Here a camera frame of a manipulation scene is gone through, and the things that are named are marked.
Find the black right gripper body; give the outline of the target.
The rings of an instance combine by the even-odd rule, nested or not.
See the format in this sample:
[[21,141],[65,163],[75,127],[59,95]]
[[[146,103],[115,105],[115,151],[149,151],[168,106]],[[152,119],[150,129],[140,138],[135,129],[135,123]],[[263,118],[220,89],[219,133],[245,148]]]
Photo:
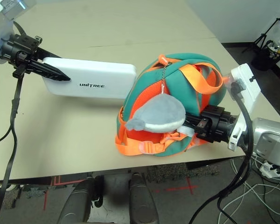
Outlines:
[[200,114],[200,121],[195,127],[197,138],[207,142],[227,142],[236,123],[236,116],[223,107],[207,105]]

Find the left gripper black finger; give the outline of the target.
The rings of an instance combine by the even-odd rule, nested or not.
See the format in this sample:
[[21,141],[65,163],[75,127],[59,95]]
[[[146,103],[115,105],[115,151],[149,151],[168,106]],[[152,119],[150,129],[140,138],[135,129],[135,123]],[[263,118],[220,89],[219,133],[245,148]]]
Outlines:
[[44,59],[46,57],[60,58],[59,56],[39,47],[37,48],[35,53],[38,59]]
[[27,71],[36,73],[42,77],[55,81],[70,81],[70,78],[58,68],[46,63],[31,60],[27,65]]

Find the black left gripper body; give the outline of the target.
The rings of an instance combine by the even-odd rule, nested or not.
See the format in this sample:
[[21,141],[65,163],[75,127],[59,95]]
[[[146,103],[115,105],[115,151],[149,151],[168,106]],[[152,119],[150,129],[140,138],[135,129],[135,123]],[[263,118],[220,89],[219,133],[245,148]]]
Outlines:
[[11,64],[15,71],[13,77],[23,77],[25,73],[40,73],[40,63],[37,61],[36,51],[42,43],[41,37],[30,37],[26,34],[10,35],[9,40],[3,41],[1,59]]

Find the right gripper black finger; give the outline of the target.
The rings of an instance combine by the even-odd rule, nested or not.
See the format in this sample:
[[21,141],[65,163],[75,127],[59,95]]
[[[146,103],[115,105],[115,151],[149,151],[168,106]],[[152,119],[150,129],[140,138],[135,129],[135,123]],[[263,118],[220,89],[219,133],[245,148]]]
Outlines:
[[200,121],[201,121],[200,116],[195,116],[190,113],[186,113],[186,117],[185,117],[186,124],[189,124],[190,126],[197,126]]

